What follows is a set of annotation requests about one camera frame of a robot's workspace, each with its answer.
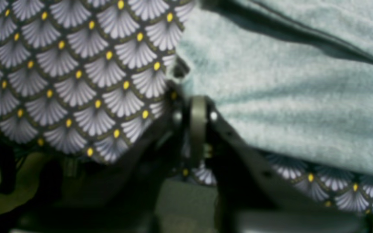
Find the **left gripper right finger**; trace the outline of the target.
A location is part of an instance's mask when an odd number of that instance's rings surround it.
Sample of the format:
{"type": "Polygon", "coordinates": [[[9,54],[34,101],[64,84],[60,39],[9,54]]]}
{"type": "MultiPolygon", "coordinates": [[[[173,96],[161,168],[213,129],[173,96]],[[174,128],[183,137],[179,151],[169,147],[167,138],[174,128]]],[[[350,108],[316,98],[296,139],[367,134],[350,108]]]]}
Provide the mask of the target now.
{"type": "Polygon", "coordinates": [[[314,201],[281,178],[268,153],[250,147],[203,98],[206,139],[213,146],[205,159],[219,199],[215,223],[220,233],[367,233],[368,218],[314,201]]]}

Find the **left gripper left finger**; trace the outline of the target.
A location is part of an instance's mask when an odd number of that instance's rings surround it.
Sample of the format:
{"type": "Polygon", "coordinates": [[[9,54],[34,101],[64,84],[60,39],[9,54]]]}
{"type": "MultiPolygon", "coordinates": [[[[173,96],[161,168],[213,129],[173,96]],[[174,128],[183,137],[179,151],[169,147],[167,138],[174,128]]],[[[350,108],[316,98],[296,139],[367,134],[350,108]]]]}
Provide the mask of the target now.
{"type": "Polygon", "coordinates": [[[203,165],[203,96],[157,120],[114,165],[88,177],[57,205],[59,182],[47,177],[24,205],[0,215],[0,233],[158,233],[154,207],[175,167],[203,165]]]}

